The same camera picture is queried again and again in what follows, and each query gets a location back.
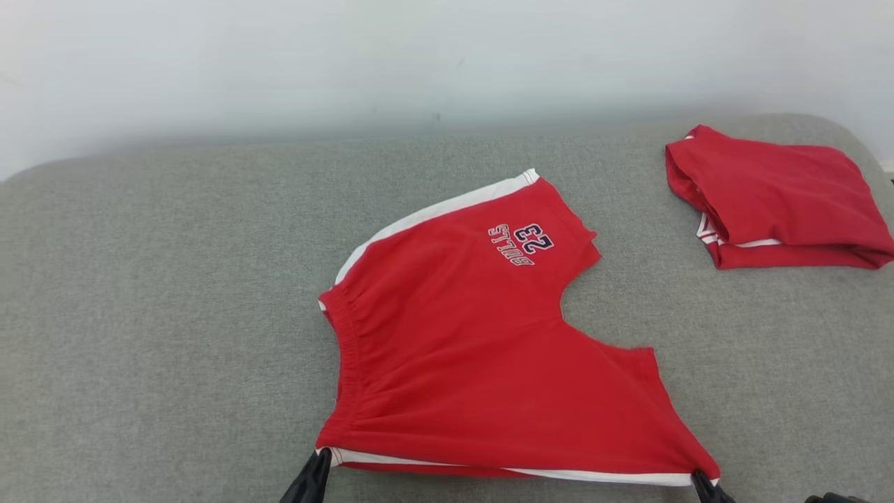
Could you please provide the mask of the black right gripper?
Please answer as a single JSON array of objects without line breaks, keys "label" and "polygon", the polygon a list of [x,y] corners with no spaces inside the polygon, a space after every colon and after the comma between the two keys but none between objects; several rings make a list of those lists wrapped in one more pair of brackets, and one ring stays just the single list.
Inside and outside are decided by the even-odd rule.
[{"label": "black right gripper", "polygon": [[[695,471],[691,478],[700,503],[735,503],[733,497],[722,490],[722,487],[710,479],[705,472]],[[869,503],[869,501],[851,495],[825,493],[824,495],[811,495],[805,500],[805,503]]]}]

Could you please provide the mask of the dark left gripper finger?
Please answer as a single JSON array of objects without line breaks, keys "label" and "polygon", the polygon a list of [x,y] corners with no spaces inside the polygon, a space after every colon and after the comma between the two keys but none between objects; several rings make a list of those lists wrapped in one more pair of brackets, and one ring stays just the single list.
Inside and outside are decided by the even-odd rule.
[{"label": "dark left gripper finger", "polygon": [[323,503],[331,466],[331,449],[320,449],[309,462],[309,469],[307,469],[307,503]]},{"label": "dark left gripper finger", "polygon": [[309,469],[309,462],[318,452],[313,452],[313,455],[310,455],[303,468],[301,468],[300,473],[282,495],[279,503],[307,503],[307,469]]}]

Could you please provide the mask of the red basketball jersey number 23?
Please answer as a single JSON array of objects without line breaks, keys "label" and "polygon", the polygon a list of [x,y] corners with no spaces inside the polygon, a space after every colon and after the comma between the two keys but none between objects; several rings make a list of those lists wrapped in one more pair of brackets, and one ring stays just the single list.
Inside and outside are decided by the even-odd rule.
[{"label": "red basketball jersey number 23", "polygon": [[735,139],[697,125],[665,147],[668,187],[701,216],[719,270],[894,262],[894,236],[859,167],[834,147]]}]

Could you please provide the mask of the red white basketball shorts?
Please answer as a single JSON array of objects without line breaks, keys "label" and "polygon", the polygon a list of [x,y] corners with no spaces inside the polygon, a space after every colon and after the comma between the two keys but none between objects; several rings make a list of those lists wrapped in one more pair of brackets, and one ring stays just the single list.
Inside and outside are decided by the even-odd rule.
[{"label": "red white basketball shorts", "polygon": [[563,318],[595,232],[533,169],[409,214],[319,298],[339,346],[316,440],[334,465],[597,483],[712,483],[650,347]]}]

